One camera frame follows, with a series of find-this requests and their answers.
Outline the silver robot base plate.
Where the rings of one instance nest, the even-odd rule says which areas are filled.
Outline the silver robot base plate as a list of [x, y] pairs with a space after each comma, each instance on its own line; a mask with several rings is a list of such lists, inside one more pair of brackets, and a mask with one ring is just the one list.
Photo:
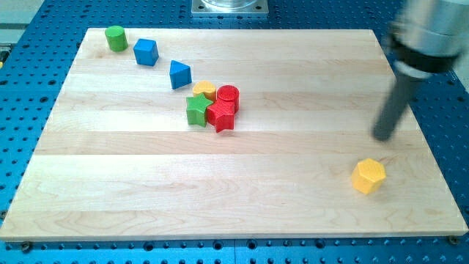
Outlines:
[[266, 15], [268, 0], [193, 0], [192, 15]]

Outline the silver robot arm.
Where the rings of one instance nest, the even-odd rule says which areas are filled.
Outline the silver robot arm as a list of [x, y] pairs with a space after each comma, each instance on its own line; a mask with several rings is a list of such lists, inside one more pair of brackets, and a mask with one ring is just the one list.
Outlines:
[[452, 68], [465, 52], [468, 0], [409, 0], [390, 23], [396, 69], [412, 78], [429, 78]]

